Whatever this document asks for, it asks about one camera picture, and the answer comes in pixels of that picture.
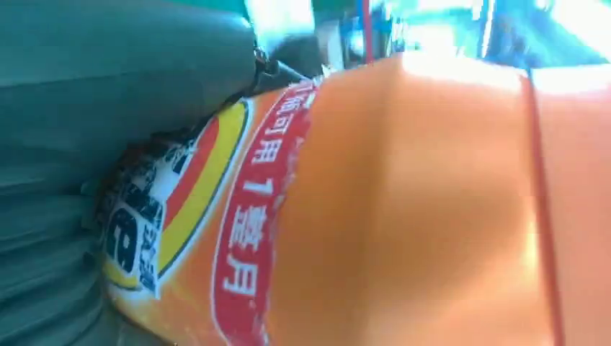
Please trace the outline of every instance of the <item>bright light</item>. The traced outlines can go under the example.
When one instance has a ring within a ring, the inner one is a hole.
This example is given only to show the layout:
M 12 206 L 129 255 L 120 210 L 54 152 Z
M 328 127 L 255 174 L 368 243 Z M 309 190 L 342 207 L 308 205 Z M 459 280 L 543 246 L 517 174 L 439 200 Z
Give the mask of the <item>bright light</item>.
M 418 10 L 451 9 L 451 8 L 470 9 L 473 7 L 473 0 L 420 0 Z
M 598 1 L 558 1 L 552 18 L 589 47 L 611 60 L 611 9 Z
M 454 28 L 451 25 L 414 25 L 407 29 L 407 45 L 418 44 L 426 52 L 455 55 Z
M 355 31 L 350 36 L 350 48 L 358 55 L 365 54 L 365 42 L 362 31 Z

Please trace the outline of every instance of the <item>green fabric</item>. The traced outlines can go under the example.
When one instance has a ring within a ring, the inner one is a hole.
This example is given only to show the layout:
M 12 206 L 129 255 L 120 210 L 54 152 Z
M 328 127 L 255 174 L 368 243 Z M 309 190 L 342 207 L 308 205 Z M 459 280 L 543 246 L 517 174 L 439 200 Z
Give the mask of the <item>green fabric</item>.
M 255 71 L 241 16 L 166 1 L 4 0 L 0 42 L 0 195 L 78 189 Z
M 187 4 L 191 6 L 199 6 L 206 9 L 217 9 L 220 11 L 228 11 L 240 14 L 248 19 L 248 13 L 244 0 L 168 0 L 179 4 Z

